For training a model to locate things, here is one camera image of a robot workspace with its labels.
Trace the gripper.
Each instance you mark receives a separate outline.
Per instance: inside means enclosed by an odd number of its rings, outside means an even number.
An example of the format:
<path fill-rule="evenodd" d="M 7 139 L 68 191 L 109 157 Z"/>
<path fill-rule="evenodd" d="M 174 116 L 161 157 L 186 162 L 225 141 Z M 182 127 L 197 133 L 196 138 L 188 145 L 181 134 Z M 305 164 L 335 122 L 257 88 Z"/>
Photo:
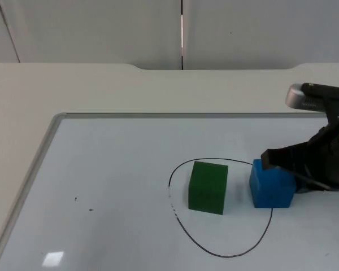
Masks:
<path fill-rule="evenodd" d="M 309 173 L 307 190 L 339 190 L 339 119 L 322 127 L 308 142 L 267 149 L 260 156 L 263 169 L 282 168 Z"/>

